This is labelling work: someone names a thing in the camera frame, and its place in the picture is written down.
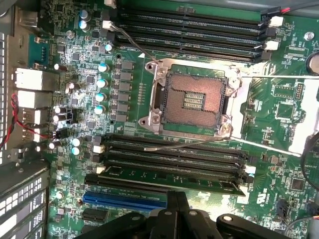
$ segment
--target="motherboard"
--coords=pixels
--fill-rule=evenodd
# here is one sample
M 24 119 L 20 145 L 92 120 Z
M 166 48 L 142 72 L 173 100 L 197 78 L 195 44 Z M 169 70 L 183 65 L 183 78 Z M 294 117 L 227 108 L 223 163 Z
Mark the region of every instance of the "motherboard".
M 47 238 L 148 215 L 168 190 L 212 220 L 231 213 L 282 234 L 318 210 L 300 167 L 318 126 L 317 19 L 164 0 L 52 0 L 45 11 L 54 27 L 29 35 L 16 84 L 37 90 L 19 90 L 24 113 L 50 118 L 36 124 L 51 139 L 32 135 L 51 163 Z M 20 77 L 34 70 L 47 85 Z

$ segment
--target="ventilation grille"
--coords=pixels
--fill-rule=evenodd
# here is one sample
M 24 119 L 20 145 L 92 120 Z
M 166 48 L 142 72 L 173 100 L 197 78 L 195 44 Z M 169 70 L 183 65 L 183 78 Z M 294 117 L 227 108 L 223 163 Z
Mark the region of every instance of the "ventilation grille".
M 4 34 L 0 32 L 0 142 L 5 134 L 5 38 Z M 0 149 L 0 164 L 2 164 L 2 149 Z

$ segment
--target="green circuit board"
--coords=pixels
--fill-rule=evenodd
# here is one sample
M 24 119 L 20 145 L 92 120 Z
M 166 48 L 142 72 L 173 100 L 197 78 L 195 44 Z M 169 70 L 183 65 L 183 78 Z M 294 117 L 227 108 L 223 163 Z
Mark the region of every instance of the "green circuit board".
M 129 1 L 130 4 L 139 7 L 158 7 L 162 10 L 176 10 L 178 7 L 191 7 L 199 14 L 214 14 L 225 17 L 236 17 L 245 20 L 258 20 L 258 12 L 248 12 L 235 9 L 218 8 L 211 6 L 194 5 L 188 3 L 176 3 L 169 1 Z M 79 109 L 79 123 L 69 130 L 69 138 L 63 141 L 63 147 L 58 150 L 45 152 L 46 158 L 51 162 L 51 187 L 50 207 L 48 214 L 48 238 L 71 239 L 80 234 L 84 221 L 81 213 L 89 205 L 82 205 L 80 200 L 86 191 L 107 192 L 130 197 L 143 197 L 153 200 L 165 200 L 163 196 L 139 194 L 129 190 L 117 190 L 102 187 L 89 187 L 84 185 L 85 175 L 94 172 L 96 167 L 102 165 L 92 162 L 86 153 L 92 151 L 92 142 L 84 142 L 81 145 L 83 152 L 74 156 L 71 154 L 71 139 L 85 135 L 103 135 L 106 133 L 118 133 L 131 136 L 159 138 L 169 141 L 190 142 L 189 139 L 154 135 L 138 124 L 138 120 L 149 113 L 151 88 L 153 75 L 145 70 L 145 64 L 150 61 L 141 57 L 141 52 L 133 48 L 122 47 L 116 49 L 112 54 L 92 51 L 92 47 L 105 45 L 107 42 L 102 38 L 93 38 L 92 31 L 99 31 L 100 19 L 91 20 L 91 31 L 84 33 L 78 29 L 81 9 L 90 12 L 101 11 L 105 6 L 103 1 L 90 1 L 90 3 L 73 2 L 66 3 L 63 0 L 54 0 L 53 9 L 61 11 L 52 12 L 55 21 L 55 37 L 49 40 L 49 62 L 48 70 L 53 70 L 55 63 L 65 64 L 69 72 L 60 74 L 60 92 L 55 93 L 53 105 L 69 105 Z M 254 66 L 239 64 L 243 71 L 255 71 L 262 74 L 275 75 L 306 75 L 306 58 L 313 52 L 318 51 L 318 41 L 305 41 L 304 34 L 312 31 L 318 23 L 316 19 L 285 16 L 284 25 L 278 29 L 276 41 L 280 47 L 273 53 L 272 60 L 267 63 L 260 63 Z M 73 30 L 75 38 L 68 39 L 66 31 Z M 59 46 L 65 47 L 64 53 L 58 52 Z M 189 57 L 164 53 L 160 51 L 150 52 L 157 59 L 174 58 L 204 63 L 214 63 L 215 60 L 199 56 Z M 37 56 L 29 58 L 29 63 L 36 60 Z M 97 116 L 94 114 L 94 107 L 97 105 L 95 95 L 102 92 L 111 97 L 114 84 L 114 67 L 117 63 L 128 61 L 133 62 L 134 69 L 131 71 L 133 79 L 129 81 L 129 92 L 122 92 L 130 95 L 128 102 L 129 110 L 126 113 L 127 121 L 119 122 L 112 118 L 112 111 Z M 107 73 L 99 73 L 98 66 L 105 63 L 110 67 Z M 204 76 L 221 76 L 223 72 L 202 70 L 198 68 L 187 68 L 174 66 L 176 72 L 192 73 Z M 94 77 L 94 83 L 87 82 L 87 76 Z M 98 79 L 106 79 L 108 87 L 99 90 L 96 87 Z M 81 89 L 74 94 L 65 94 L 65 85 L 70 81 L 77 81 Z M 249 89 L 249 104 L 243 104 L 241 112 L 244 112 L 243 138 L 263 145 L 288 150 L 291 144 L 291 129 L 297 123 L 302 122 L 305 112 L 301 109 L 301 99 L 304 93 L 303 79 L 266 79 L 254 78 Z M 111 108 L 110 101 L 101 103 L 107 109 Z M 165 125 L 166 129 L 186 133 L 211 135 L 210 129 L 204 129 L 186 125 Z M 300 159 L 294 156 L 277 153 L 260 147 L 251 146 L 236 141 L 226 143 L 215 143 L 222 147 L 231 147 L 246 151 L 252 159 L 248 165 L 256 167 L 255 180 L 253 184 L 244 184 L 241 190 L 245 196 L 234 196 L 218 194 L 206 191 L 187 190 L 189 204 L 193 208 L 207 211 L 214 220 L 221 214 L 232 213 L 254 221 L 264 227 L 282 232 L 286 226 L 274 220 L 276 214 L 276 203 L 279 199 L 286 199 L 290 205 L 289 221 L 298 217 L 306 216 L 307 203 L 315 201 L 317 193 L 303 179 L 300 168 Z M 318 178 L 317 158 L 313 154 L 307 161 L 307 170 L 310 178 L 316 181 Z M 187 183 L 182 179 L 169 178 L 171 183 L 178 181 L 178 184 L 185 186 Z M 62 199 L 57 198 L 57 192 L 62 192 Z M 65 209 L 65 215 L 57 219 L 57 210 Z M 127 212 L 127 209 L 107 208 L 109 211 L 108 220 L 115 219 Z M 295 227 L 290 234 L 292 238 L 302 238 L 306 235 L 308 223 L 304 222 Z

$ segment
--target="blue pcie slot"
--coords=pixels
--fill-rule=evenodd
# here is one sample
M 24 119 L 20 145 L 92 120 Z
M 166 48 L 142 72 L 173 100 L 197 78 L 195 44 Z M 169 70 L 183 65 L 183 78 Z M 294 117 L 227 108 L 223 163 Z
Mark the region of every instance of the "blue pcie slot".
M 166 202 L 152 201 L 140 198 L 129 198 L 96 192 L 86 192 L 83 196 L 83 202 L 146 212 L 157 208 L 166 208 Z

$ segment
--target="cpu socket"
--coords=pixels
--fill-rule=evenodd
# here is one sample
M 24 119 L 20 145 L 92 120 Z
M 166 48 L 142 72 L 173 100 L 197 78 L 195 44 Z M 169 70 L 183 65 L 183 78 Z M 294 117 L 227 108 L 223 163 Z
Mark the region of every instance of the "cpu socket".
M 196 68 L 201 74 L 174 71 L 172 66 Z M 145 69 L 154 74 L 150 112 L 139 125 L 154 134 L 210 140 L 241 131 L 240 106 L 247 101 L 249 84 L 242 88 L 240 71 L 232 65 L 161 59 L 148 62 Z M 219 74 L 207 76 L 207 72 Z M 210 130 L 211 135 L 166 129 L 166 125 L 192 126 Z

